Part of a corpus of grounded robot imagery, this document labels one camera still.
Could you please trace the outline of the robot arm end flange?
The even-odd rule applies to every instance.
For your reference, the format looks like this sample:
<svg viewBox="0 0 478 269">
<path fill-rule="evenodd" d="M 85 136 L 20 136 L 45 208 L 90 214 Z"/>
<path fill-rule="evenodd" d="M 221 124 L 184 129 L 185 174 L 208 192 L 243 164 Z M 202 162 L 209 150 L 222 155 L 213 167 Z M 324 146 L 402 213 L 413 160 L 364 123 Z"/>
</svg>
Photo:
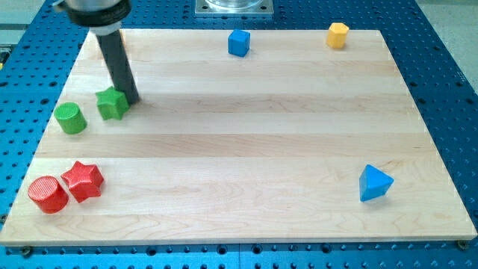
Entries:
<svg viewBox="0 0 478 269">
<path fill-rule="evenodd" d="M 117 31 L 131 12 L 130 0 L 58 0 L 52 4 L 56 12 L 65 12 L 76 25 L 88 27 L 98 36 Z"/>
</svg>

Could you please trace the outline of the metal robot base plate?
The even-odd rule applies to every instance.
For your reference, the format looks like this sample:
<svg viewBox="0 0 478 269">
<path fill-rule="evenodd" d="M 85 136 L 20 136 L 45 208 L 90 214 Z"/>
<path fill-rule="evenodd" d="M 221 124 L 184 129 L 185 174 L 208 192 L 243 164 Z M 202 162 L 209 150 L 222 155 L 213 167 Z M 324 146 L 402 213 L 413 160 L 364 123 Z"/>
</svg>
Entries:
<svg viewBox="0 0 478 269">
<path fill-rule="evenodd" d="M 273 0 L 196 0 L 197 15 L 272 15 Z"/>
</svg>

